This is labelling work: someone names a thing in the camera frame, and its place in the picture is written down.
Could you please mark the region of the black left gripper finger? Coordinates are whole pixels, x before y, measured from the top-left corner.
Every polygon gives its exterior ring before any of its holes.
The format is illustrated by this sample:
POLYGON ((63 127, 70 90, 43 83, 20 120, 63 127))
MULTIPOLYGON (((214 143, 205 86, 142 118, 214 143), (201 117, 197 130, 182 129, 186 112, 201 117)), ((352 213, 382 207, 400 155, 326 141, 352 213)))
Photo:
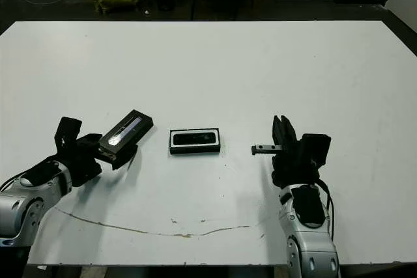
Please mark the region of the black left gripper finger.
POLYGON ((79 143, 81 145, 96 145, 99 143, 100 139, 102 138, 102 134, 99 133, 89 133, 80 137, 79 143))
POLYGON ((116 155, 115 159, 112 162, 112 169, 117 170, 126 163, 131 162, 137 153, 137 146, 130 146, 120 150, 116 155))

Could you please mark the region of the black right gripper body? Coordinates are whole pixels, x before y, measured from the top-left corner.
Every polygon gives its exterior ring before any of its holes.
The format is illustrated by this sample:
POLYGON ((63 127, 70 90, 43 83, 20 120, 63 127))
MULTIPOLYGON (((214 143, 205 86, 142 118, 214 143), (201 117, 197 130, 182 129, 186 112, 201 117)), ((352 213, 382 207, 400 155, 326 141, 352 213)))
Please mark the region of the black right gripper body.
POLYGON ((320 176, 313 163, 303 163, 281 145, 253 145, 252 155, 272 154, 272 183, 284 189, 295 184, 315 184, 320 176))

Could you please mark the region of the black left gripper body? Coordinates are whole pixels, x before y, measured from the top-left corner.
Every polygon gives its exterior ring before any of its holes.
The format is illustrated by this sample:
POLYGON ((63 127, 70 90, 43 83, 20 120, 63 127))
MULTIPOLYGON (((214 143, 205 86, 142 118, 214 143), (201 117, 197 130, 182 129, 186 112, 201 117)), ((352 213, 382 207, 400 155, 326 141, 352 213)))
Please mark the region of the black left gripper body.
POLYGON ((113 164, 115 157, 99 146, 78 146, 73 150, 59 152, 58 160, 68 169, 72 186, 80 187, 102 172, 97 160, 113 164))

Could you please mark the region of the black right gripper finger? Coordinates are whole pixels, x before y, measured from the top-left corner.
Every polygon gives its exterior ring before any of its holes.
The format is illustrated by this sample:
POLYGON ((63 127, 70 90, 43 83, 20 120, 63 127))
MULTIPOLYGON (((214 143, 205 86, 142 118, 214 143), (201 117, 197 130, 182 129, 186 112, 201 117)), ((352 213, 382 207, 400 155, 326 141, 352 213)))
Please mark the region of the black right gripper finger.
POLYGON ((297 144, 297 137, 295 129, 293 128, 290 120, 282 115, 281 116, 281 137, 282 145, 285 148, 293 148, 297 144))
POLYGON ((275 145, 282 145, 283 134, 282 134, 282 117, 275 115, 272 123, 272 139, 275 145))

